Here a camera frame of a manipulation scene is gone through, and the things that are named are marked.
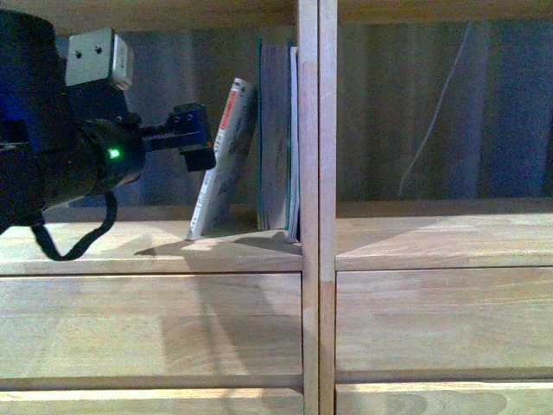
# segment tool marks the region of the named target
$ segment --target white cable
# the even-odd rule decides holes
[[[451,81],[451,78],[453,77],[455,69],[457,68],[457,64],[459,63],[459,59],[461,58],[461,55],[463,53],[463,49],[465,48],[465,44],[467,43],[467,38],[468,38],[468,33],[470,31],[471,23],[472,22],[467,23],[467,27],[465,28],[465,35],[463,36],[463,40],[461,42],[461,45],[459,46],[459,51],[457,51],[457,56],[455,56],[455,60],[453,62],[453,65],[452,65],[451,69],[449,70],[448,77],[446,78],[446,81],[443,84],[442,93],[440,93],[440,98],[438,99],[438,102],[435,106],[434,116],[432,117],[432,121],[430,121],[430,126],[429,126],[428,130],[426,131],[426,135],[424,136],[423,141],[421,142],[421,145],[419,146],[418,150],[416,151],[416,154],[413,157],[413,160],[411,161],[409,167],[407,168],[407,170],[405,170],[404,175],[401,178],[401,182],[399,183],[399,190],[397,191],[397,198],[398,199],[401,199],[401,197],[403,196],[405,180],[407,179],[407,177],[409,176],[409,173],[411,172],[411,170],[415,166],[416,161],[418,160],[418,158],[423,153],[424,146],[429,141],[430,134],[432,134],[432,131],[434,130],[435,122],[438,119],[438,114],[440,113],[440,108],[442,107],[443,97],[445,96],[446,91],[448,90],[449,82]]]

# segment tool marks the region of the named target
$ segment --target black strap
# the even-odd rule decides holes
[[[35,234],[36,243],[42,248],[46,256],[54,261],[73,261],[74,259],[82,257],[96,239],[111,229],[118,218],[118,200],[115,198],[113,192],[107,192],[105,194],[105,205],[107,209],[104,223],[102,223],[99,228],[83,236],[67,255],[60,255],[52,240],[52,236],[44,227],[44,220],[31,227]]]

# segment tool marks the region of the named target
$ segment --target green led light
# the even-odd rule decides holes
[[[109,153],[111,160],[121,157],[121,151],[119,151],[118,149],[108,149],[107,152]]]

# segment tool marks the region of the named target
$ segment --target vertical wooden divider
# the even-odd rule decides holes
[[[319,405],[334,414],[338,2],[319,0]]]
[[[319,61],[318,0],[298,0],[298,98],[302,233],[303,397],[319,414]]]

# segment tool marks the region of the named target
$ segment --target upright book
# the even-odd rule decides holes
[[[257,217],[260,229],[288,227],[290,200],[290,48],[259,41],[259,178]]]
[[[190,221],[188,240],[198,239],[230,217],[232,197],[250,152],[257,119],[257,90],[236,78],[215,138],[217,165],[206,172]]]
[[[297,47],[290,48],[290,173],[287,242],[300,241],[300,142],[298,130]]]

